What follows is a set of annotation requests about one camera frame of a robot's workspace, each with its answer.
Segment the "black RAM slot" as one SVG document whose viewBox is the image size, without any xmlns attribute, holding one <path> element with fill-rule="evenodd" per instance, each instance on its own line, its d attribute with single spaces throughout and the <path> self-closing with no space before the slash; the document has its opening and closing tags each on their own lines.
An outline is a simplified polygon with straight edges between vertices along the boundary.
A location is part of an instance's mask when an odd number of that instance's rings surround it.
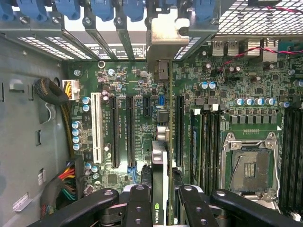
<svg viewBox="0 0 303 227">
<path fill-rule="evenodd" d="M 211 135 L 211 171 L 210 171 L 210 183 L 209 183 L 209 191 L 211 192 L 216 186 L 216 116 L 214 113 L 210 113 L 210 123 L 212 127 L 212 135 Z"/>
<path fill-rule="evenodd" d="M 279 196 L 279 207 L 283 208 L 286 201 L 286 185 L 287 185 L 287 168 L 286 168 L 286 158 L 287 158 L 287 132 L 288 132 L 288 108 L 285 108 L 284 118 L 283 118 L 283 141 L 282 141 L 282 155 L 281 155 L 281 168 L 280 168 L 280 196 Z"/>
<path fill-rule="evenodd" d="M 288 206 L 291 208 L 293 206 L 293 110 L 289 111 L 289 200 Z"/>
<path fill-rule="evenodd" d="M 303 174 L 303 110 L 299 110 L 296 116 L 295 136 L 296 136 L 296 172 L 295 172 L 295 206 L 301 212 L 302 209 L 302 174 Z"/>
<path fill-rule="evenodd" d="M 217 153 L 218 153 L 218 188 L 221 188 L 221 154 L 222 154 L 222 143 L 221 143 L 221 112 L 217 114 Z"/>
<path fill-rule="evenodd" d="M 203 190 L 205 193 L 208 191 L 208 113 L 206 111 L 203 114 Z"/>
</svg>

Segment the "black mainboard power connector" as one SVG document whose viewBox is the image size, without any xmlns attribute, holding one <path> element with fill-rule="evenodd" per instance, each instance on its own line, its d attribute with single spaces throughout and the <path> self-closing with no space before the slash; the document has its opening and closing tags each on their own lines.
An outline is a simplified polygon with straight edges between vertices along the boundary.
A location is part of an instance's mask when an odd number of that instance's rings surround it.
<svg viewBox="0 0 303 227">
<path fill-rule="evenodd" d="M 84 162 L 82 155 L 75 155 L 69 161 L 69 170 L 73 173 L 74 178 L 67 178 L 65 181 L 73 189 L 75 200 L 79 200 L 83 196 L 84 190 Z"/>
</svg>

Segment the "CPU socket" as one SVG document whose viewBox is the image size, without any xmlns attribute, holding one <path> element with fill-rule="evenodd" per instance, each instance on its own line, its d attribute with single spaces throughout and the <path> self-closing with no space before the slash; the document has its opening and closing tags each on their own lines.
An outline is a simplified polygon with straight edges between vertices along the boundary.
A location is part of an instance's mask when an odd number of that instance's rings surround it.
<svg viewBox="0 0 303 227">
<path fill-rule="evenodd" d="M 221 188 L 240 192 L 267 191 L 276 194 L 274 175 L 274 132 L 260 138 L 239 139 L 234 133 L 225 136 L 221 154 Z"/>
</svg>

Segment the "metal socket cover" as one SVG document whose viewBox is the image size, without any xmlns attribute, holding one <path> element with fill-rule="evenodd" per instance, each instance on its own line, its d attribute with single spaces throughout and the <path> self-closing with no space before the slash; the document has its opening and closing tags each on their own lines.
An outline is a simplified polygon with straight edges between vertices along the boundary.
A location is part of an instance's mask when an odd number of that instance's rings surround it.
<svg viewBox="0 0 303 227">
<path fill-rule="evenodd" d="M 240 192 L 240 196 L 261 205 L 268 205 L 269 203 L 276 201 L 276 195 L 267 191 Z"/>
</svg>

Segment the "long black expansion slot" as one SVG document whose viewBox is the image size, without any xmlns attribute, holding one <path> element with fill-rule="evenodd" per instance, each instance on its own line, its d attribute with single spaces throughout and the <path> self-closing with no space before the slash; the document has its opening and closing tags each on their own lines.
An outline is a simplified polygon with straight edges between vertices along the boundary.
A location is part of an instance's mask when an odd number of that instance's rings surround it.
<svg viewBox="0 0 303 227">
<path fill-rule="evenodd" d="M 120 147 L 119 147 L 119 116 L 118 101 L 116 97 L 109 98 L 109 116 L 111 132 L 111 162 L 112 168 L 119 168 Z"/>
<path fill-rule="evenodd" d="M 135 105 L 134 97 L 126 97 L 126 139 L 128 172 L 132 176 L 133 183 L 137 183 L 135 160 Z"/>
<path fill-rule="evenodd" d="M 176 165 L 183 166 L 184 97 L 176 97 L 175 105 L 175 156 Z"/>
</svg>

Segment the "socket locking lever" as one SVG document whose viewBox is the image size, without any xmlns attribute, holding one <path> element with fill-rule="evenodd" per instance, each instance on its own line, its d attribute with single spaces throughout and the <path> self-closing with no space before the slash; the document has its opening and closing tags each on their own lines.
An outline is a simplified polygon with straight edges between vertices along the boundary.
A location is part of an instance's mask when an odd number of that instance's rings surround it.
<svg viewBox="0 0 303 227">
<path fill-rule="evenodd" d="M 280 179 L 279 179 L 279 163 L 278 163 L 278 158 L 279 158 L 279 144 L 277 141 L 274 142 L 274 175 L 276 179 L 276 198 L 279 199 L 279 193 L 280 193 Z"/>
</svg>

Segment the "white expansion slot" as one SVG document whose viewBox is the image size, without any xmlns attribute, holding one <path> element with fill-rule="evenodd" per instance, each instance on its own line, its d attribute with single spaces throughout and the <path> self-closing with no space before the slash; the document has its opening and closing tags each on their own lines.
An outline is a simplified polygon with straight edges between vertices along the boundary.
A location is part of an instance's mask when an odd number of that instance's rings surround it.
<svg viewBox="0 0 303 227">
<path fill-rule="evenodd" d="M 91 120 L 92 120 L 92 142 L 93 162 L 103 161 L 103 128 L 102 128 L 102 95 L 93 92 L 91 95 Z"/>
</svg>

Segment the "short black expansion slot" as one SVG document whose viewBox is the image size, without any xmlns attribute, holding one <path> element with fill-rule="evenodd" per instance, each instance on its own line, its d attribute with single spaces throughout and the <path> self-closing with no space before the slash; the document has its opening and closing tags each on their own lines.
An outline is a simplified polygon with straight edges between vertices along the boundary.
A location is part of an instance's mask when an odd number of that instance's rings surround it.
<svg viewBox="0 0 303 227">
<path fill-rule="evenodd" d="M 143 96 L 143 115 L 144 117 L 152 116 L 151 97 Z"/>
</svg>

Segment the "green motherboard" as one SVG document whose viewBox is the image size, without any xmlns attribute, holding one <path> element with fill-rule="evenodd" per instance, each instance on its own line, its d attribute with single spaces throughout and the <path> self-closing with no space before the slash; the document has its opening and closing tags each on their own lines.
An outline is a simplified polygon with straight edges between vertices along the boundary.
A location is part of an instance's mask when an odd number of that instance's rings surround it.
<svg viewBox="0 0 303 227">
<path fill-rule="evenodd" d="M 144 165 L 152 166 L 152 142 L 172 129 L 172 136 L 165 136 L 168 152 L 170 186 L 173 168 L 177 168 L 184 184 L 203 190 L 203 111 L 208 113 L 208 191 L 211 171 L 210 113 L 216 116 L 216 186 L 218 188 L 217 113 L 221 112 L 221 143 L 227 133 L 239 139 L 263 138 L 274 132 L 279 144 L 278 171 L 280 179 L 283 118 L 285 108 L 293 110 L 293 206 L 289 200 L 289 136 L 287 140 L 286 201 L 279 207 L 279 199 L 269 203 L 303 224 L 301 212 L 295 206 L 296 136 L 295 123 L 299 110 L 303 110 L 303 42 L 265 40 L 259 47 L 259 57 L 246 55 L 247 48 L 239 43 L 239 54 L 212 56 L 212 44 L 201 47 L 200 52 L 169 65 L 171 81 L 155 82 L 147 71 L 145 62 L 76 62 L 68 64 L 71 80 L 80 83 L 80 100 L 71 101 L 72 147 L 84 162 L 84 190 L 87 196 L 110 187 L 122 192 L 127 186 L 141 183 Z M 103 161 L 93 162 L 91 93 L 102 95 Z M 166 97 L 166 106 L 159 107 L 159 96 Z M 137 183 L 128 172 L 126 135 L 126 97 L 134 97 L 135 105 L 135 160 Z M 143 115 L 143 96 L 151 97 L 151 117 Z M 184 97 L 183 166 L 176 165 L 175 156 L 175 105 L 176 97 Z M 112 168 L 109 98 L 116 97 L 119 116 L 119 168 Z"/>
</svg>

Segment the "white power connector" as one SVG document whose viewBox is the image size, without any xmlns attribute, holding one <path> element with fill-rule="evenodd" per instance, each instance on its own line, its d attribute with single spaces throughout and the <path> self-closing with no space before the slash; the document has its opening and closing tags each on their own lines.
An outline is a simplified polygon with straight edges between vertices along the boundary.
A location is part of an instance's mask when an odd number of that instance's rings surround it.
<svg viewBox="0 0 303 227">
<path fill-rule="evenodd" d="M 62 80 L 62 88 L 70 101 L 78 102 L 80 100 L 80 83 L 78 80 Z"/>
</svg>

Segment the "dark grey open PC case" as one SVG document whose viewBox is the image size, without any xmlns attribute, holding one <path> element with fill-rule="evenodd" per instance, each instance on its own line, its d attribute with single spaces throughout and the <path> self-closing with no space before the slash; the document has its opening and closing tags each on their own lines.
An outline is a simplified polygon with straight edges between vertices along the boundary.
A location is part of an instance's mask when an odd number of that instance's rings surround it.
<svg viewBox="0 0 303 227">
<path fill-rule="evenodd" d="M 78 201 L 63 192 L 70 189 L 67 161 L 76 155 L 71 101 L 62 88 L 62 80 L 71 78 L 68 64 L 147 64 L 146 35 L 153 18 L 186 18 L 190 26 L 180 33 L 201 37 L 181 61 L 212 41 L 238 41 L 244 48 L 251 38 L 303 42 L 303 0 L 215 0 L 213 18 L 206 23 L 196 22 L 193 0 L 178 0 L 170 8 L 165 0 L 143 0 L 139 22 L 124 14 L 123 0 L 112 0 L 114 18 L 106 22 L 92 13 L 90 0 L 80 0 L 78 20 L 69 20 L 52 0 L 45 0 L 45 22 L 25 16 L 17 1 L 11 2 L 14 20 L 0 20 L 0 227 L 27 227 Z M 60 59 L 18 37 L 41 40 L 74 60 Z M 46 37 L 61 37 L 92 59 L 82 60 Z"/>
</svg>

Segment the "perforated metal slot cover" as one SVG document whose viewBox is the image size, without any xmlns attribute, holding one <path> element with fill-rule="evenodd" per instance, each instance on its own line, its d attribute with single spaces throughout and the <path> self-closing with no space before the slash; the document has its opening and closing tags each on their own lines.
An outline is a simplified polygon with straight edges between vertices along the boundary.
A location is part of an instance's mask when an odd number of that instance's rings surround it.
<svg viewBox="0 0 303 227">
<path fill-rule="evenodd" d="M 175 61 L 181 61 L 184 60 L 186 57 L 188 57 L 191 52 L 198 47 L 198 45 L 201 43 L 201 37 L 190 37 L 189 43 L 186 46 L 180 47 L 176 55 L 174 56 Z"/>
<path fill-rule="evenodd" d="M 82 60 L 91 60 L 92 58 L 85 54 L 82 50 L 74 46 L 73 44 L 67 42 L 61 37 L 46 37 L 47 40 L 53 42 L 59 47 L 67 50 L 69 53 L 79 57 Z"/>
<path fill-rule="evenodd" d="M 74 58 L 48 44 L 46 44 L 45 42 L 38 40 L 36 38 L 33 37 L 18 37 L 18 40 L 23 41 L 29 45 L 32 45 L 36 48 L 38 48 L 39 50 L 45 51 L 53 56 L 59 57 L 60 59 L 63 60 L 74 60 Z"/>
</svg>

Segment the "silver port housing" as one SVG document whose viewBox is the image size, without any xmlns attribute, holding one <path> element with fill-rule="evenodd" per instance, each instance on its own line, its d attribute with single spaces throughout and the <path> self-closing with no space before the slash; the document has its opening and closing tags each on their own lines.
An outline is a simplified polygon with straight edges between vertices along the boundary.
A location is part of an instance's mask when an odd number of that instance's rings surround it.
<svg viewBox="0 0 303 227">
<path fill-rule="evenodd" d="M 224 42 L 212 41 L 212 56 L 214 57 L 224 56 Z"/>
<path fill-rule="evenodd" d="M 260 56 L 260 47 L 261 39 L 251 38 L 247 40 L 247 53 L 246 55 L 249 57 L 259 57 Z"/>
<path fill-rule="evenodd" d="M 228 41 L 227 42 L 227 56 L 235 57 L 239 54 L 239 42 L 238 41 Z"/>
</svg>

